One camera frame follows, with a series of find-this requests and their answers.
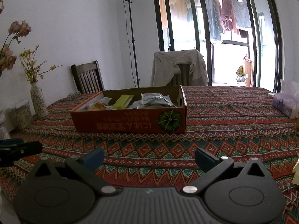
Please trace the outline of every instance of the tablecloth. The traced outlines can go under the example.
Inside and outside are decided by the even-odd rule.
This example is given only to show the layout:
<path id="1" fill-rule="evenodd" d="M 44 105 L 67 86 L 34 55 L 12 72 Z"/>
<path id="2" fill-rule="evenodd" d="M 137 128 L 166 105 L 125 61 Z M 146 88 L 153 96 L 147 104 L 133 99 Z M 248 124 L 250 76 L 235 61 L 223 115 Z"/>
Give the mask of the tablecloth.
<path id="1" fill-rule="evenodd" d="M 187 100 L 184 134 L 78 133 L 69 111 L 91 95 L 61 99 L 49 115 L 13 138 L 38 140 L 39 155 L 25 157 L 0 169 L 0 185 L 12 200 L 39 160 L 64 161 L 102 147 L 105 161 L 96 174 L 116 186 L 176 186 L 203 175 L 194 162 L 198 147 L 216 156 L 247 162 L 258 157 L 284 192 L 286 207 L 279 223 L 298 223 L 298 190 L 291 183 L 299 153 L 296 120 L 272 106 L 269 91 L 256 87 L 183 87 Z"/>

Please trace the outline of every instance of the green package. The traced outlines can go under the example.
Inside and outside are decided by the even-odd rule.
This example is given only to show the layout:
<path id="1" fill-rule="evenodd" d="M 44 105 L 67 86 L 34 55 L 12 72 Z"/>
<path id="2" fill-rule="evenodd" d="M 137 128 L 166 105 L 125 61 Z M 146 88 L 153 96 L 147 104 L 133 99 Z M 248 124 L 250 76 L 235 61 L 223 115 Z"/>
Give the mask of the green package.
<path id="1" fill-rule="evenodd" d="M 126 94 L 120 96 L 120 98 L 116 101 L 116 103 L 112 106 L 112 108 L 118 110 L 126 109 L 133 97 L 134 95 L 126 95 Z"/>

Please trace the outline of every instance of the green pumpkin image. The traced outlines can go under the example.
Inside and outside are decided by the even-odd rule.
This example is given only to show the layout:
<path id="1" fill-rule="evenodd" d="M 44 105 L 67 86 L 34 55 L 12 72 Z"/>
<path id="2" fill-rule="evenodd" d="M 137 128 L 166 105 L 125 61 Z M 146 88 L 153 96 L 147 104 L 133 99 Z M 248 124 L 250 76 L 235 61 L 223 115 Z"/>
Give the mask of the green pumpkin image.
<path id="1" fill-rule="evenodd" d="M 158 126 L 161 130 L 171 132 L 177 130 L 182 124 L 182 116 L 178 111 L 167 110 L 158 117 Z"/>

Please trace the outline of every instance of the purple tissue pack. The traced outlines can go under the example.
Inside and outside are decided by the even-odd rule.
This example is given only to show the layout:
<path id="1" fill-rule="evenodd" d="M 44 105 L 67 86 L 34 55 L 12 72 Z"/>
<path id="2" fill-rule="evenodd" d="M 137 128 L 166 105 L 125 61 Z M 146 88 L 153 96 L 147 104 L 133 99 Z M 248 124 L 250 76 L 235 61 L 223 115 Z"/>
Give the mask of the purple tissue pack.
<path id="1" fill-rule="evenodd" d="M 298 101 L 288 93 L 274 93 L 272 105 L 290 119 L 298 118 Z"/>

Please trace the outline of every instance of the dining table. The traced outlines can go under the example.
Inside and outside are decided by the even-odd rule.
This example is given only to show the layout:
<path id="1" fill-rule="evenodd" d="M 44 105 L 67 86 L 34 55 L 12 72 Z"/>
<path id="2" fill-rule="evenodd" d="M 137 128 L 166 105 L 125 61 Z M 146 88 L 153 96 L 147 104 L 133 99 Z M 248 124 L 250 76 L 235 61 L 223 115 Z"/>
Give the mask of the dining table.
<path id="1" fill-rule="evenodd" d="M 181 134 L 80 133 L 70 110 L 91 94 L 64 98 L 48 106 L 49 114 L 11 138 L 40 141 L 43 150 L 0 168 L 3 195 L 13 201 L 20 185 L 41 157 L 63 162 L 102 148 L 104 163 L 95 174 L 117 187 L 175 186 L 178 190 L 204 174 L 194 161 L 203 148 L 236 162 L 259 158 L 285 196 L 279 224 L 299 222 L 299 188 L 292 184 L 299 154 L 297 120 L 272 106 L 270 92 L 258 87 L 183 87 L 186 132 Z"/>

